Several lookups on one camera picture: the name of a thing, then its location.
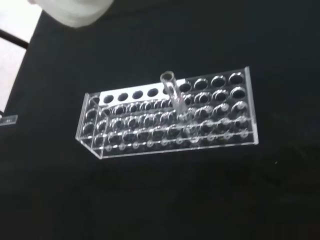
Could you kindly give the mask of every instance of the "white object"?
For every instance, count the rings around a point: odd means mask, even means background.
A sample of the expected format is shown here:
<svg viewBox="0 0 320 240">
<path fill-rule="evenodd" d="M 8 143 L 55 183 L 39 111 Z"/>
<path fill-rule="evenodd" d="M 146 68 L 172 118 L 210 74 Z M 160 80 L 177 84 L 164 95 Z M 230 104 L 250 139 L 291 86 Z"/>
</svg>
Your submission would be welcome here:
<svg viewBox="0 0 320 240">
<path fill-rule="evenodd" d="M 0 111 L 4 112 L 26 50 L 0 38 Z"/>
<path fill-rule="evenodd" d="M 29 0 L 60 23 L 73 28 L 90 25 L 111 6 L 113 0 Z"/>
<path fill-rule="evenodd" d="M 0 0 L 0 29 L 29 43 L 41 12 L 26 0 Z"/>
</svg>

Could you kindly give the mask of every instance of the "black surface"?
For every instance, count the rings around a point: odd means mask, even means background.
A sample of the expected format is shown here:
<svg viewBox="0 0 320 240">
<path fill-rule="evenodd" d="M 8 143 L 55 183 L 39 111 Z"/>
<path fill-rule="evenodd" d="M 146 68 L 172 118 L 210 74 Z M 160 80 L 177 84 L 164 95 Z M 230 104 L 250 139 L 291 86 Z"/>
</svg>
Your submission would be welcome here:
<svg viewBox="0 0 320 240">
<path fill-rule="evenodd" d="M 318 25 L 308 0 L 42 15 L 0 128 L 3 239 L 319 239 Z M 98 160 L 75 140 L 86 92 L 245 66 L 257 146 Z"/>
</svg>

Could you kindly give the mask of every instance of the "floor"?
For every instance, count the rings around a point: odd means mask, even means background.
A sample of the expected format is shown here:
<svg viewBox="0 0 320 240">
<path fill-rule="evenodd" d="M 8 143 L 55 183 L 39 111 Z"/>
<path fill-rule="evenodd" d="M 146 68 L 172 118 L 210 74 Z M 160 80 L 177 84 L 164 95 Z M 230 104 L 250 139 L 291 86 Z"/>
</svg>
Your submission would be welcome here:
<svg viewBox="0 0 320 240">
<path fill-rule="evenodd" d="M 0 29 L 30 42 L 42 9 L 27 0 L 0 0 Z M 4 112 L 26 50 L 0 38 L 0 111 Z"/>
</svg>

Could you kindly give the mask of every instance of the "white cloth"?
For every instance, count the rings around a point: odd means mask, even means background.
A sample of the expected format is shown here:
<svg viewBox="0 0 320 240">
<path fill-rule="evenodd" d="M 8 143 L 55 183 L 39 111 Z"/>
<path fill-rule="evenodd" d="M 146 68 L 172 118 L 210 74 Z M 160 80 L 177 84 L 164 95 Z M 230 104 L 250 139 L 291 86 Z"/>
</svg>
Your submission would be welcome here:
<svg viewBox="0 0 320 240">
<path fill-rule="evenodd" d="M 28 0 L 60 23 L 79 28 L 98 20 L 114 0 Z"/>
</svg>

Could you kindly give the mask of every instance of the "transparent plastic piece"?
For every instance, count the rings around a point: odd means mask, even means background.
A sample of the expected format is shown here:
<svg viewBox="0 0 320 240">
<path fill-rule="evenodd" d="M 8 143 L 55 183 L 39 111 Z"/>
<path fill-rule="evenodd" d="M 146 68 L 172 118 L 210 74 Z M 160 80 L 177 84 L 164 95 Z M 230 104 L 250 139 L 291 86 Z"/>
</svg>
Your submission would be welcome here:
<svg viewBox="0 0 320 240">
<path fill-rule="evenodd" d="M 87 93 L 76 139 L 99 159 L 259 143 L 249 67 L 162 78 Z"/>
<path fill-rule="evenodd" d="M 17 120 L 18 120 L 18 115 L 3 116 L 3 117 L 1 117 L 0 115 L 0 126 L 16 124 Z"/>
</svg>

